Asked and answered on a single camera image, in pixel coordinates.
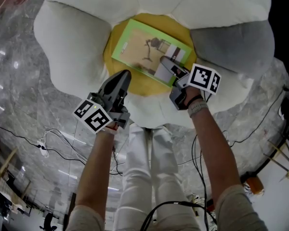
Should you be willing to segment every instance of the human arm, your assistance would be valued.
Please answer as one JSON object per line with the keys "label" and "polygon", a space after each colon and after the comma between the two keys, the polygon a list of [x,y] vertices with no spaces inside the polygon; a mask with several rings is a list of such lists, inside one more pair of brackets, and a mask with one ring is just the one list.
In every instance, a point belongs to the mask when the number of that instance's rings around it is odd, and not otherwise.
{"label": "human arm", "polygon": [[84,205],[105,219],[109,182],[109,168],[114,143],[114,135],[99,132],[93,149],[82,172],[75,205]]}
{"label": "human arm", "polygon": [[[186,88],[185,105],[189,100],[200,94],[200,90]],[[213,116],[207,108],[192,115],[192,120],[198,135],[199,144],[207,166],[212,197],[215,203],[221,194],[229,187],[240,184],[235,157]]]}

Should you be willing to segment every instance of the book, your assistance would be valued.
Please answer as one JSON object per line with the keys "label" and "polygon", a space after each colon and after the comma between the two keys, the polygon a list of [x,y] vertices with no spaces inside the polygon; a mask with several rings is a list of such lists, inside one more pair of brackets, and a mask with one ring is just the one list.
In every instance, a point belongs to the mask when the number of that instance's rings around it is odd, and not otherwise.
{"label": "book", "polygon": [[171,87],[173,76],[160,63],[162,56],[184,65],[192,49],[175,38],[141,22],[130,19],[112,58]]}

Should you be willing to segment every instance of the green book border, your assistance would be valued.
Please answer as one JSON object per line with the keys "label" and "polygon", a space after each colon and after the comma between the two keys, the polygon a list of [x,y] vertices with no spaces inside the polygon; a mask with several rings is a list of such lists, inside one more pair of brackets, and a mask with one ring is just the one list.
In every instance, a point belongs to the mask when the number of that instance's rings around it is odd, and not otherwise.
{"label": "green book border", "polygon": [[158,37],[158,38],[163,39],[163,40],[166,40],[169,43],[174,44],[175,46],[177,46],[180,49],[184,50],[185,51],[185,55],[182,58],[180,64],[185,64],[185,62],[187,61],[190,53],[192,52],[192,49],[189,46],[183,44],[182,42],[176,40],[175,38],[169,36],[168,34],[163,33],[163,32],[161,32],[161,31],[159,31],[159,30],[157,30],[157,29],[155,29],[155,28],[153,28],[151,26],[148,26],[148,25],[143,24],[141,22],[135,21],[133,19],[130,19],[128,24],[126,25],[126,27],[125,27],[125,29],[124,29],[124,31],[123,31],[123,33],[122,33],[117,45],[116,45],[116,47],[115,47],[115,50],[114,50],[114,52],[113,52],[111,57],[113,59],[116,59],[117,61],[122,62],[122,63],[126,64],[127,66],[129,66],[129,67],[131,67],[131,68],[133,68],[133,69],[135,69],[135,70],[137,70],[137,71],[149,76],[150,78],[153,78],[153,79],[157,80],[158,82],[160,82],[160,83],[162,83],[162,84],[164,84],[164,85],[166,85],[168,87],[172,87],[172,84],[175,81],[175,76],[173,76],[169,82],[165,82],[165,81],[162,81],[161,79],[158,79],[158,78],[154,77],[153,75],[151,75],[149,73],[146,73],[144,71],[141,71],[138,68],[135,68],[135,67],[129,65],[129,63],[127,63],[125,61],[120,60],[119,57],[121,55],[122,48],[123,48],[125,42],[127,42],[127,40],[129,39],[131,30],[134,29],[134,28],[138,28],[138,29],[141,29],[141,30],[143,30],[145,32],[148,32],[148,33],[152,34],[153,36]]}

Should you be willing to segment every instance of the shirt sleeve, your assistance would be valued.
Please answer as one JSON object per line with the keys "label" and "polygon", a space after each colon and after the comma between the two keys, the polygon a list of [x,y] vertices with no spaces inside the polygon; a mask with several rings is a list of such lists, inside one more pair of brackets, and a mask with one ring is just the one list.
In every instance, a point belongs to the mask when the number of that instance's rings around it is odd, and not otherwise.
{"label": "shirt sleeve", "polygon": [[66,231],[103,231],[104,221],[93,209],[77,205],[72,211]]}
{"label": "shirt sleeve", "polygon": [[226,189],[216,205],[219,231],[267,231],[241,185]]}

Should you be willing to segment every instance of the person's right arm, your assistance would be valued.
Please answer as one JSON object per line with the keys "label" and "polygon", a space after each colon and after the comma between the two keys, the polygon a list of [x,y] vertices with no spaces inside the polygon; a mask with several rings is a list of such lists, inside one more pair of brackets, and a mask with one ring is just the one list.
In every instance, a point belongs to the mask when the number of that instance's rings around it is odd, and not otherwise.
{"label": "person's right arm", "polygon": [[[185,103],[200,94],[200,90],[193,87],[188,87],[186,92]],[[191,118],[207,166],[212,197],[216,203],[223,191],[233,185],[240,184],[236,160],[223,133],[207,108],[193,114]]]}

